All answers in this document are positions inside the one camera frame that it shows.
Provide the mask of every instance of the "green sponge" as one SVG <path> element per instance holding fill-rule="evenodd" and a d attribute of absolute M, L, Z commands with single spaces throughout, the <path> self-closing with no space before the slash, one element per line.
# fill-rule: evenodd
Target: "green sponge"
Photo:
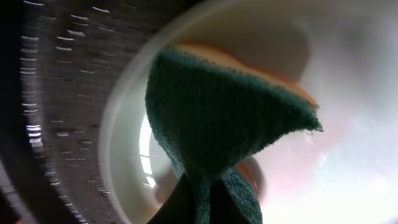
<path fill-rule="evenodd" d="M 244 182 L 228 171 L 236 163 L 289 132 L 322 130 L 317 105 L 304 91 L 206 44 L 173 45 L 158 54 L 146 108 L 177 177 L 187 174 L 197 201 L 196 223 L 208 220 L 209 189 L 221 177 L 239 206 L 247 198 L 240 196 L 254 195 L 236 190 Z M 262 223 L 259 206 L 252 209 L 260 217 L 251 222 Z"/>

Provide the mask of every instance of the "green scouring pad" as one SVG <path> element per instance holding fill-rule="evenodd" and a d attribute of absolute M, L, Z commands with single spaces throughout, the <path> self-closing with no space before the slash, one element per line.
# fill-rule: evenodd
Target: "green scouring pad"
<path fill-rule="evenodd" d="M 287 133 L 322 130 L 318 105 L 301 88 L 201 42 L 173 44 L 158 54 L 146 108 L 177 177 L 187 174 L 195 223 L 208 222 L 209 189 L 218 179 L 245 217 L 262 223 L 254 192 L 230 168 Z"/>

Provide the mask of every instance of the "white bowl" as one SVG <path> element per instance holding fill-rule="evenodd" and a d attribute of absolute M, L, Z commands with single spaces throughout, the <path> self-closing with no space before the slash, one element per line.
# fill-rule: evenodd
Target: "white bowl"
<path fill-rule="evenodd" d="M 170 165 L 143 122 L 144 95 L 156 53 L 183 40 L 296 80 L 319 102 L 324 133 L 292 133 L 255 155 L 267 181 L 264 223 L 398 216 L 397 12 L 393 1 L 235 0 L 179 17 L 135 56 L 103 116 L 101 173 L 120 216 L 145 223 L 160 207 L 152 187 Z"/>

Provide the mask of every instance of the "plate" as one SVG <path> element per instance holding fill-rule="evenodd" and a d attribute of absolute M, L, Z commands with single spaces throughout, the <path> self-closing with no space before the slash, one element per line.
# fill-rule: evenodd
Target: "plate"
<path fill-rule="evenodd" d="M 284 136 L 254 156 L 264 223 L 392 222 L 398 217 L 398 3 L 235 0 L 194 7 L 124 71 L 101 124 L 105 186 L 120 216 L 146 223 L 172 189 L 144 95 L 151 61 L 171 42 L 203 40 L 297 82 L 319 103 L 324 133 Z"/>

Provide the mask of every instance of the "white ceramic surface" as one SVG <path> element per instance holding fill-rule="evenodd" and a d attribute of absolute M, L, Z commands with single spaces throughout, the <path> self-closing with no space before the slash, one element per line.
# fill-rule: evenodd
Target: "white ceramic surface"
<path fill-rule="evenodd" d="M 211 1 L 178 18 L 134 58 L 104 113 L 101 172 L 120 216 L 148 221 L 160 206 L 155 180 L 169 168 L 143 122 L 150 62 L 170 41 L 205 40 L 298 81 L 320 105 L 324 133 L 293 133 L 255 155 L 264 223 L 393 222 L 397 24 L 398 2 L 365 0 Z"/>

